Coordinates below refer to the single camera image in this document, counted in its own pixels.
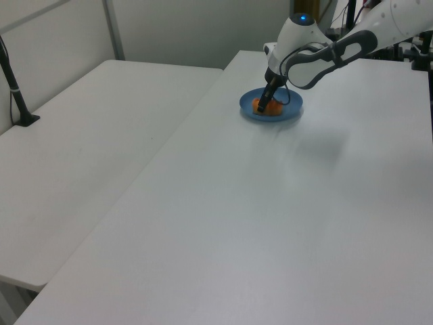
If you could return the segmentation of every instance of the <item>table surface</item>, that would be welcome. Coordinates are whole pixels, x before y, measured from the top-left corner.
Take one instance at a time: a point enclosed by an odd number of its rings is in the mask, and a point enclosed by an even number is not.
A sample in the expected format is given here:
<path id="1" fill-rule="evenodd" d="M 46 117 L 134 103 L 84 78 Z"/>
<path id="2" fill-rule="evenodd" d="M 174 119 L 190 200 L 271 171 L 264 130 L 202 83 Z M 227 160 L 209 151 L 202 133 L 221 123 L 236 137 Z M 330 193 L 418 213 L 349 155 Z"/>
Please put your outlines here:
<path id="1" fill-rule="evenodd" d="M 0 280 L 41 290 L 222 71 L 107 61 L 0 137 Z"/>
<path id="2" fill-rule="evenodd" d="M 238 105 L 266 67 L 235 57 L 17 325 L 430 324 L 427 74 L 359 60 L 269 124 Z"/>

